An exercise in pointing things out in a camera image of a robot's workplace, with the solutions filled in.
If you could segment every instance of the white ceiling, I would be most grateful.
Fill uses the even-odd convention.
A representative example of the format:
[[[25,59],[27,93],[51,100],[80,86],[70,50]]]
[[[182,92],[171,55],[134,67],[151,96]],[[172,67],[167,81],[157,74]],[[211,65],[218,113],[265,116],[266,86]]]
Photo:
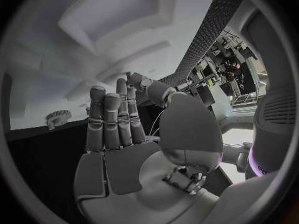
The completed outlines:
[[[172,74],[211,2],[30,0],[2,59],[13,79],[11,129],[44,126],[63,109],[85,119],[91,85],[113,92],[127,71]]]

